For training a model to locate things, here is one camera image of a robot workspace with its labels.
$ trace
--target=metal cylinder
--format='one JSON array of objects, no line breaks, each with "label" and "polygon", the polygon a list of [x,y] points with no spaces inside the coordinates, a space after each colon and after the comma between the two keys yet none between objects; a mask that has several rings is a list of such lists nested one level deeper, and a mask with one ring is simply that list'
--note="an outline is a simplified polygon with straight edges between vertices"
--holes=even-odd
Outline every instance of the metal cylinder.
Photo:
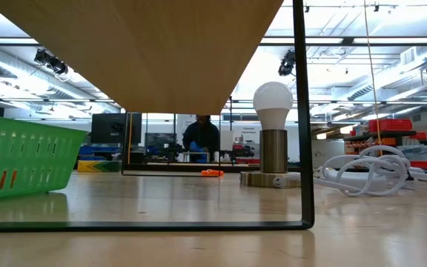
[{"label": "metal cylinder", "polygon": [[263,130],[259,132],[261,172],[285,174],[288,172],[288,132]]}]

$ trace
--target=person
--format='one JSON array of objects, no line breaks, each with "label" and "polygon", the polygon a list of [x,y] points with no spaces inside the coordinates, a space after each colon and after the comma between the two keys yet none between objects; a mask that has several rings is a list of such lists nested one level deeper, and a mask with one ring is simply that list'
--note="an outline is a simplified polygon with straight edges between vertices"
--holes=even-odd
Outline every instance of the person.
[{"label": "person", "polygon": [[[209,115],[197,115],[196,121],[185,130],[182,144],[188,151],[200,148],[202,151],[208,152],[210,161],[213,161],[215,151],[219,150],[219,129],[212,124]],[[190,155],[191,162],[201,162],[202,156],[204,155]]]}]

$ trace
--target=blue glove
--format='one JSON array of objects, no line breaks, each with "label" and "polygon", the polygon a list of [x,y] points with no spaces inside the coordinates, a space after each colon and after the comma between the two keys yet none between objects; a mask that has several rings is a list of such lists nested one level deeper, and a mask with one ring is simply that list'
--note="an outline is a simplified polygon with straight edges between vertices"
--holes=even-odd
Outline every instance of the blue glove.
[{"label": "blue glove", "polygon": [[[194,141],[191,142],[189,146],[189,151],[191,152],[204,152],[204,148],[199,147]],[[206,163],[207,155],[200,155],[200,159],[197,160],[197,163]]]}]

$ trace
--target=hanging cord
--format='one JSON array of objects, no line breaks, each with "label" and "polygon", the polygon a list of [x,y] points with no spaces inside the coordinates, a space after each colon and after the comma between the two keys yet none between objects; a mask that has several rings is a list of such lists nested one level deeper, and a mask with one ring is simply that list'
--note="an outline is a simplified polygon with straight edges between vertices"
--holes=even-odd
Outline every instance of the hanging cord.
[{"label": "hanging cord", "polygon": [[378,145],[382,144],[382,137],[380,134],[380,122],[378,121],[378,101],[377,101],[377,90],[375,88],[375,75],[374,75],[374,65],[371,60],[371,45],[370,45],[370,32],[368,31],[368,17],[367,17],[367,1],[363,0],[363,9],[365,12],[365,28],[367,30],[367,45],[368,45],[368,57],[370,59],[370,71],[371,71],[371,83],[374,87],[374,100],[375,100],[375,115],[377,115],[377,133],[378,133]]}]

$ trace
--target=black metal frame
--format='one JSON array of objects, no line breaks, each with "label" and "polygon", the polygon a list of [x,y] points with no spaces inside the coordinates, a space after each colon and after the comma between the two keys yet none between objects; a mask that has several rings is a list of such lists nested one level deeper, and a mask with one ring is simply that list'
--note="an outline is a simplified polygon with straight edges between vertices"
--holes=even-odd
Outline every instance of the black metal frame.
[{"label": "black metal frame", "polygon": [[292,222],[0,222],[0,232],[47,231],[273,231],[304,230],[314,225],[314,187],[306,62],[304,6],[294,0],[297,61],[299,159],[301,162],[302,219]]}]

